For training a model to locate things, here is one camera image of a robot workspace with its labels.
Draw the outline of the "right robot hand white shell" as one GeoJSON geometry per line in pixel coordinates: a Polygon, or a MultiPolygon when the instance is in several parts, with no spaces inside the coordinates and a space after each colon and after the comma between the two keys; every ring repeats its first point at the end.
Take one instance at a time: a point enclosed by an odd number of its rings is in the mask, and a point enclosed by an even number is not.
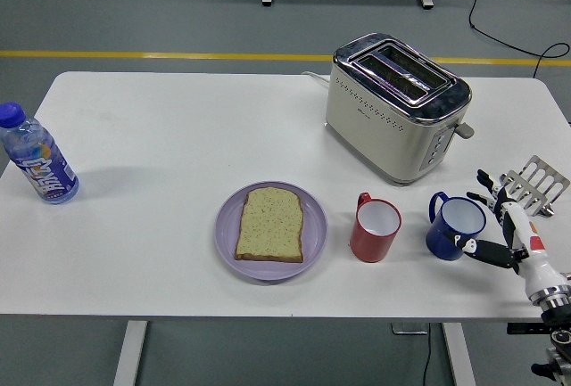
{"type": "Polygon", "coordinates": [[[483,203],[501,226],[505,244],[468,238],[447,232],[446,238],[469,257],[503,268],[511,268],[525,281],[525,294],[535,306],[563,306],[570,302],[567,279],[549,262],[547,251],[524,208],[496,179],[479,169],[476,179],[488,197],[469,193],[483,203]]]}

